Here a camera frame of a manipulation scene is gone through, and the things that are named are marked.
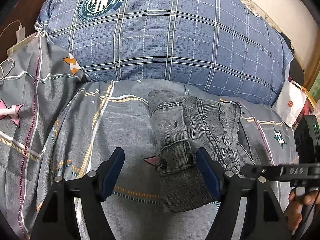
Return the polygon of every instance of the orange arrow print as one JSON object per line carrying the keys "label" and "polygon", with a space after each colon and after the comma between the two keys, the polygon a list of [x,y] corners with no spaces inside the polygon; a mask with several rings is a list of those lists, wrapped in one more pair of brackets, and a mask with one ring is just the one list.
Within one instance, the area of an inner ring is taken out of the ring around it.
{"label": "orange arrow print", "polygon": [[[65,63],[69,64],[70,66],[72,66],[72,65],[76,66],[77,65],[77,61],[76,61],[75,58],[65,57],[65,58],[63,58],[63,61]],[[70,67],[70,69],[71,69],[71,73],[73,75],[76,74],[77,71],[79,70],[78,68],[71,68],[71,67]]]}

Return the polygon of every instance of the wooden headboard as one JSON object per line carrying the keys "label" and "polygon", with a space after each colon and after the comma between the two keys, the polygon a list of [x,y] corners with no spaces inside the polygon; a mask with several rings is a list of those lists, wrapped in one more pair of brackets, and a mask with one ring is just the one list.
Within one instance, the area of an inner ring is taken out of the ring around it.
{"label": "wooden headboard", "polygon": [[[21,21],[22,26],[25,27],[26,37],[34,33],[34,23],[44,2],[45,0],[19,0],[0,26],[0,33],[14,20]],[[16,31],[18,29],[19,23],[16,22],[2,34],[0,38],[0,63],[7,58],[7,49],[17,42]]]}

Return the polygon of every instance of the white cable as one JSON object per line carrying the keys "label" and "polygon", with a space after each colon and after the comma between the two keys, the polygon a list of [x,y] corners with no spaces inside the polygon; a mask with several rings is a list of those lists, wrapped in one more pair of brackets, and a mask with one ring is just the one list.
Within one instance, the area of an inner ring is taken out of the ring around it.
{"label": "white cable", "polygon": [[[10,69],[9,69],[9,71],[6,73],[6,74],[4,74],[4,70],[3,70],[3,67],[2,67],[2,64],[4,63],[4,62],[6,62],[6,61],[12,61],[12,64],[11,64],[11,67],[10,67]],[[2,72],[2,77],[0,78],[0,82],[2,81],[2,80],[4,80],[4,78],[11,72],[11,70],[13,70],[13,68],[14,68],[14,60],[12,59],[12,58],[7,58],[6,60],[4,60],[1,64],[0,64],[0,69],[1,69],[1,72]]]}
{"label": "white cable", "polygon": [[9,24],[7,25],[7,27],[4,28],[4,30],[3,30],[3,31],[1,32],[1,34],[0,34],[0,38],[1,38],[2,34],[4,33],[4,31],[5,31],[11,24],[13,24],[13,23],[15,23],[15,22],[20,23],[20,26],[22,27],[22,23],[21,23],[19,20],[15,20],[15,21],[9,23]]}

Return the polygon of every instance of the white bag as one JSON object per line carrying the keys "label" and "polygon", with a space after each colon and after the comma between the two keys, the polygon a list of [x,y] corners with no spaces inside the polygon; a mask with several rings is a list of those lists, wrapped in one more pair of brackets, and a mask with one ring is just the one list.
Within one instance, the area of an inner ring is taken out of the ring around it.
{"label": "white bag", "polygon": [[290,127],[297,120],[303,106],[307,100],[307,95],[302,87],[295,81],[285,81],[279,97],[271,110],[275,111],[282,120]]}

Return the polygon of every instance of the circular emblem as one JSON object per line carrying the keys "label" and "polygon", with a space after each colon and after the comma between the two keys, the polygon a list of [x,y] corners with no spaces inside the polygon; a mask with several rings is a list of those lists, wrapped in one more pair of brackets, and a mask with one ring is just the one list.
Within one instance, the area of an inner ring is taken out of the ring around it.
{"label": "circular emblem", "polygon": [[80,20],[94,21],[96,17],[105,14],[112,8],[118,8],[122,1],[123,0],[82,0],[77,9],[77,14]]}

